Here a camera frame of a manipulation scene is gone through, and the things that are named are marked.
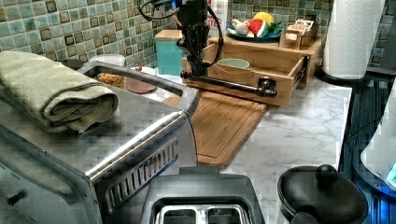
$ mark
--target countertop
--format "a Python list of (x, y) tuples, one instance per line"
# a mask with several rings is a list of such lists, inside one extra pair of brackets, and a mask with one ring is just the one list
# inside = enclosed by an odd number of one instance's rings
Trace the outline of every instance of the countertop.
[[(177, 77), (164, 77), (178, 81)], [(337, 167), (350, 94), (350, 88), (314, 77), (306, 89), (294, 92), (290, 107), (269, 107), (231, 165), (222, 171), (251, 179), (266, 224), (288, 223), (278, 209), (276, 191), (277, 180), (285, 171), (324, 163)], [(157, 89), (144, 95), (162, 101), (171, 93)], [(1, 195), (0, 211), (0, 223), (27, 223)]]

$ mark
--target blue container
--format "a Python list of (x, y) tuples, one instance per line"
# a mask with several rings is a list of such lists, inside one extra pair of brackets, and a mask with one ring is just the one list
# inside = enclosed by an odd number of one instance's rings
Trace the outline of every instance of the blue container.
[(155, 35), (158, 72), (161, 75), (180, 76), (184, 53), (176, 42), (181, 37), (179, 30), (162, 30)]

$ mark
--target toaster oven handle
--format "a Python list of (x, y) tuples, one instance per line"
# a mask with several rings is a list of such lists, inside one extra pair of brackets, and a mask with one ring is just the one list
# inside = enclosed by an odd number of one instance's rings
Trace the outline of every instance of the toaster oven handle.
[(109, 73), (122, 77), (129, 77), (146, 82), (166, 91), (170, 91), (173, 94), (181, 97), (176, 108), (187, 112), (190, 117), (192, 117), (199, 103), (198, 90), (178, 84), (176, 82), (169, 81), (165, 78), (145, 74), (127, 67), (121, 67), (114, 64), (95, 61), (85, 63), (80, 69), (78, 69), (78, 72), (87, 77), (96, 77), (98, 74), (101, 73)]

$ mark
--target toaster oven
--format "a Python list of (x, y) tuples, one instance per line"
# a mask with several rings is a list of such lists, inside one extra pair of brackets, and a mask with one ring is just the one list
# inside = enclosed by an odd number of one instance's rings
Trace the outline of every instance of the toaster oven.
[(33, 223), (139, 223), (149, 181), (196, 165), (197, 91), (106, 63), (86, 76), (131, 77), (181, 96), (177, 107), (113, 88), (119, 107), (85, 133), (45, 133), (0, 98), (0, 194)]

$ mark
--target yellow fruit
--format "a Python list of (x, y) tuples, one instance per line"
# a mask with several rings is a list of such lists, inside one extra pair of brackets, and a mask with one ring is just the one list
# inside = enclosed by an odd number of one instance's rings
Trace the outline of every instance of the yellow fruit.
[(266, 21), (268, 25), (271, 25), (273, 22), (275, 22), (274, 17), (272, 17), (271, 14), (269, 14), (267, 12), (257, 13), (253, 17), (253, 20), (263, 20), (263, 21)]

